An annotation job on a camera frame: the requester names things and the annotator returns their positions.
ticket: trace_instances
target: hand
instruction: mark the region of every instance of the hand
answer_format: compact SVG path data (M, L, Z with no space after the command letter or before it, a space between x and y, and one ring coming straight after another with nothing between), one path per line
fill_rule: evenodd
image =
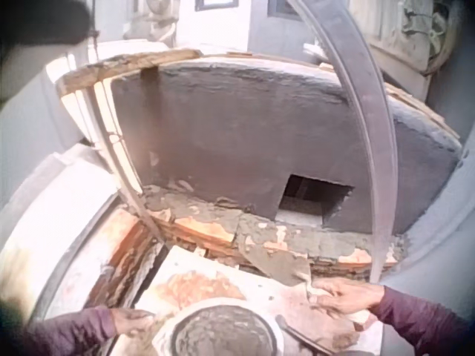
M117 334L135 335L144 332L154 323L154 315L145 310L117 308L110 309Z
M328 312L352 314L380 304L384 286L348 280L347 278L318 278L312 282L315 288L323 289L331 296L312 296L310 302Z

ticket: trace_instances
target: sleeve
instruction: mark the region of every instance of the sleeve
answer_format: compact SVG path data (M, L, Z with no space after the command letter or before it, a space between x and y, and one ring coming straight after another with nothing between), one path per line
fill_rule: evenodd
M450 309L386 286L380 304L370 311L414 346L416 355L450 355L468 331L468 323Z
M24 331L24 344L32 355L68 356L116 335L111 311L99 306L31 324Z

